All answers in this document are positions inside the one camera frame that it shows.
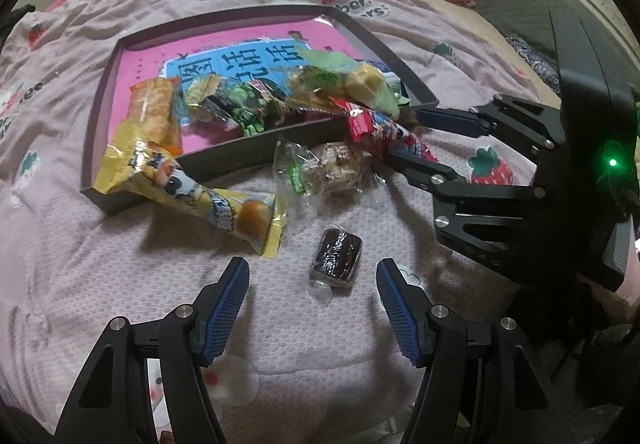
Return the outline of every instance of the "metal screw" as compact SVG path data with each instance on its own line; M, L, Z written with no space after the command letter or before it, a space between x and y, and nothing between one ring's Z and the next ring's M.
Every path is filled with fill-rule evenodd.
M109 328L111 330L120 330L124 325L127 324L127 320L124 318L114 318L109 323Z
M435 224L437 228L444 229L449 225L449 219L444 215L440 215L439 217L436 217Z
M518 324L511 318L502 318L500 320L500 325L505 330L514 330Z
M431 307L431 314L436 318L446 318L449 315L449 309L444 305L434 305Z
M175 315L178 316L178 318L188 318L191 314L193 314L193 307L191 305L180 305L175 310Z

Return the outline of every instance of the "blue gripper pad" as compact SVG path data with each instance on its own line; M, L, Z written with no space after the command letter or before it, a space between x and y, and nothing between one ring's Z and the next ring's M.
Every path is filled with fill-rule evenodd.
M432 307L420 287L409 285L391 258L380 261L376 271L378 293L404 357L416 368L433 359L436 334L429 328Z
M198 317L190 332L191 351L200 366L222 355L248 289L249 264L235 256L220 279L204 287L193 302Z

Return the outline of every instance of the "silver bolt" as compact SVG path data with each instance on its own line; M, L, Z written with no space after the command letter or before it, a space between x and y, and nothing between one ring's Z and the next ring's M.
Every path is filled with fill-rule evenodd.
M127 324L127 320L124 318L114 318L109 323L109 328L111 330L120 330L124 325Z
M178 318L188 318L191 314L193 314L193 307L191 305L180 305L175 310L175 315L178 316Z
M517 323L511 318L502 318L500 320L500 325L505 330L514 330L518 326Z
M444 305L434 305L431 307L431 314L436 318L446 318L449 315L449 309Z
M449 225L449 219L444 215L440 215L439 217L436 217L435 224L437 228L444 229Z
M433 177L431 177L431 184L435 184L436 186L439 186L440 184L444 183L444 177L442 175L434 175Z

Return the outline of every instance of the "chocolate snack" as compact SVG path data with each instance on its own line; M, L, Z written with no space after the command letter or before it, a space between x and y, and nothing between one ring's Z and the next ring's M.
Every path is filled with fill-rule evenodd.
M361 248L359 236L336 228L327 229L311 266L310 277L338 287L353 286Z

